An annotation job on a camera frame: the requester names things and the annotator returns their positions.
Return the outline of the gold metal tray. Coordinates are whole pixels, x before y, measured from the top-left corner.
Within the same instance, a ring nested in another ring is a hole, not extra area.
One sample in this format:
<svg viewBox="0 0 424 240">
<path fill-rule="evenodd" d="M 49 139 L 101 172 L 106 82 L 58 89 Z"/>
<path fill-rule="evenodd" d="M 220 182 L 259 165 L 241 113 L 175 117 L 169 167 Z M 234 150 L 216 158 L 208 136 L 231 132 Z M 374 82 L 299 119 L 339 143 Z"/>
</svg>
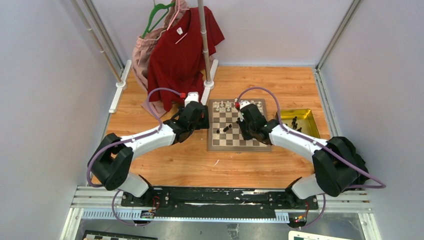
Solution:
<svg viewBox="0 0 424 240">
<path fill-rule="evenodd" d="M 282 123 L 289 128 L 315 138 L 320 138 L 320 133 L 311 109 L 281 110 L 279 114 Z"/>
</svg>

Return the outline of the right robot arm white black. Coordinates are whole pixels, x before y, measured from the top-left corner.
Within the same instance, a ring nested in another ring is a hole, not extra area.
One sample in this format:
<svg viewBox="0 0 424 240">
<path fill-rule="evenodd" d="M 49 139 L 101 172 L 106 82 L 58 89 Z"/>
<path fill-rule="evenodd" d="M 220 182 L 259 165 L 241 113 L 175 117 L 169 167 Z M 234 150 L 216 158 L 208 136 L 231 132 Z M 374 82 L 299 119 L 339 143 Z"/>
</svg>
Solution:
<svg viewBox="0 0 424 240">
<path fill-rule="evenodd" d="M 330 140 L 311 137 L 281 124 L 276 119 L 267 120 L 257 105 L 242 101 L 236 103 L 239 112 L 237 124 L 246 140 L 256 139 L 260 143 L 290 150 L 313 164 L 314 173 L 300 177 L 285 191 L 286 204 L 298 209 L 306 198 L 327 194 L 337 197 L 360 178 L 363 167 L 361 157 L 345 137 Z"/>
</svg>

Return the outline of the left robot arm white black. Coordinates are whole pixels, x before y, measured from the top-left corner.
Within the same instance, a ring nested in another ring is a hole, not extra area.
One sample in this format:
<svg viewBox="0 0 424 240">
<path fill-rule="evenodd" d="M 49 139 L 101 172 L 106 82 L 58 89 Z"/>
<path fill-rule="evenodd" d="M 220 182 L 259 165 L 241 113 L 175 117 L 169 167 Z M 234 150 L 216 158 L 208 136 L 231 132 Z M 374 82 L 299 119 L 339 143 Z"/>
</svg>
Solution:
<svg viewBox="0 0 424 240">
<path fill-rule="evenodd" d="M 122 137 L 106 135 L 88 162 L 87 174 L 94 175 L 106 190 L 127 192 L 140 206 L 149 206 L 153 187 L 141 175 L 130 172 L 132 161 L 158 148 L 182 143 L 194 131 L 209 127 L 207 106 L 191 101 L 151 130 Z"/>
</svg>

